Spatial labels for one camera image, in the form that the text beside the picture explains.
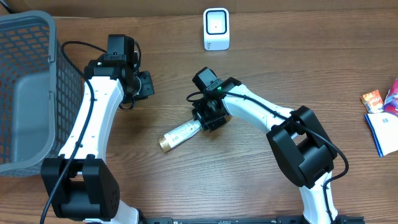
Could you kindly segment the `white tube gold cap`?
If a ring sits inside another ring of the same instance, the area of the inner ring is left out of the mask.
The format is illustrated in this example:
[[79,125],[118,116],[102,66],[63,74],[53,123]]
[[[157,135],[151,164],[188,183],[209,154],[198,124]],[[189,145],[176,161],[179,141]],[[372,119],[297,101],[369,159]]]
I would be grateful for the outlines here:
[[181,126],[164,134],[159,140],[159,146],[164,154],[168,153],[184,141],[192,138],[201,129],[198,120],[191,119]]

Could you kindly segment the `orange white sticker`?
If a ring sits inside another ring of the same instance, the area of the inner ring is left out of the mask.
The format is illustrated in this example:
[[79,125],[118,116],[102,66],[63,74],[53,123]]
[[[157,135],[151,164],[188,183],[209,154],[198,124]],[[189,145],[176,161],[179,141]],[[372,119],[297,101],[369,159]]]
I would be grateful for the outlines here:
[[384,102],[381,98],[379,90],[374,90],[360,97],[368,113],[376,114],[383,112]]

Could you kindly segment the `orange cream snack bag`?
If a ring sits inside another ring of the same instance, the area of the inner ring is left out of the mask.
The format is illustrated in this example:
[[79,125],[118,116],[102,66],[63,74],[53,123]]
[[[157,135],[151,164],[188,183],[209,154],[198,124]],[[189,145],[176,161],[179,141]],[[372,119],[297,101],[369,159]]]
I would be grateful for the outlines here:
[[397,117],[390,113],[364,115],[379,157],[397,151]]

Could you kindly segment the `red purple tissue pack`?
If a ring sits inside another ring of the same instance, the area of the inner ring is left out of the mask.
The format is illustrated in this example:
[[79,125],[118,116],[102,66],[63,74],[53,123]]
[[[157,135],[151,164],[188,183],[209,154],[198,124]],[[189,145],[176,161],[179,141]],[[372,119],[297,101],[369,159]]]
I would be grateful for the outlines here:
[[387,92],[386,98],[384,100],[383,110],[386,113],[393,114],[395,116],[398,115],[398,78],[395,79],[389,91]]

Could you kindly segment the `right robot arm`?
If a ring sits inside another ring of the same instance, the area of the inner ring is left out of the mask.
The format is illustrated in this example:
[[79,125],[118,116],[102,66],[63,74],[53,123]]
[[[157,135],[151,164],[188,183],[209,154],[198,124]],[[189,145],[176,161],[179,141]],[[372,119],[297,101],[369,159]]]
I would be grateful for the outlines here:
[[307,223],[335,223],[330,182],[337,156],[314,112],[277,106],[251,92],[235,78],[222,80],[204,67],[192,79],[202,98],[192,100],[193,117],[205,131],[214,131],[235,116],[266,134],[277,164],[299,187]]

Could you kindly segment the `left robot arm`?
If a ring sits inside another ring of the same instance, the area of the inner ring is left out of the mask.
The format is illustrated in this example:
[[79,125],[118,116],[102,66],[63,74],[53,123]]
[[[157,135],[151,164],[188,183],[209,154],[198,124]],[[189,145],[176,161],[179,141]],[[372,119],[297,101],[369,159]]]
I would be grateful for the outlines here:
[[154,94],[148,71],[140,71],[141,48],[124,34],[111,34],[108,48],[79,71],[85,95],[72,131],[40,174],[49,195],[40,222],[53,209],[59,218],[86,223],[140,223],[142,213],[121,200],[106,165],[106,148],[117,109],[131,110]]

